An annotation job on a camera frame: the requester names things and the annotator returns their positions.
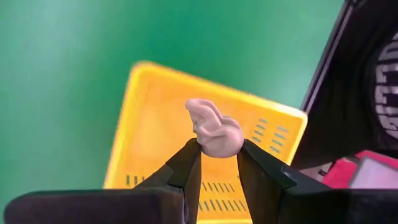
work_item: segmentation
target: yellow basket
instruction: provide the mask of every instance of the yellow basket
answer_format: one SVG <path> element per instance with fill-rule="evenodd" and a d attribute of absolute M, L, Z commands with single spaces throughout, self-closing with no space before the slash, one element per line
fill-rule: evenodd
<path fill-rule="evenodd" d="M 104 188 L 133 188 L 195 137 L 184 107 L 190 98 L 213 101 L 241 125 L 245 138 L 286 164 L 292 162 L 307 124 L 305 113 L 142 62 L 130 74 Z M 198 223 L 251 223 L 235 157 L 202 155 Z"/>

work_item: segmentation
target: green backdrop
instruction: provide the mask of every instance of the green backdrop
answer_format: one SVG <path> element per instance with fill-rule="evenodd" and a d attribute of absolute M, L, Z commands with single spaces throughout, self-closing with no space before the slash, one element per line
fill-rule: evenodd
<path fill-rule="evenodd" d="M 0 210 L 102 186 L 138 60 L 299 107 L 342 1 L 0 1 Z"/>

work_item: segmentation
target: yellow plastic crate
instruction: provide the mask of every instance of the yellow plastic crate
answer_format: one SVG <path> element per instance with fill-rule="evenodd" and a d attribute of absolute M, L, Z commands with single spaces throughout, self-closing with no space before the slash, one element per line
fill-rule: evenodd
<path fill-rule="evenodd" d="M 241 125 L 245 138 L 292 162 L 307 124 L 304 112 L 142 62 L 130 74 L 104 188 L 133 188 L 195 137 L 184 107 L 190 98 L 213 101 Z M 198 223 L 251 223 L 235 157 L 202 154 Z"/>

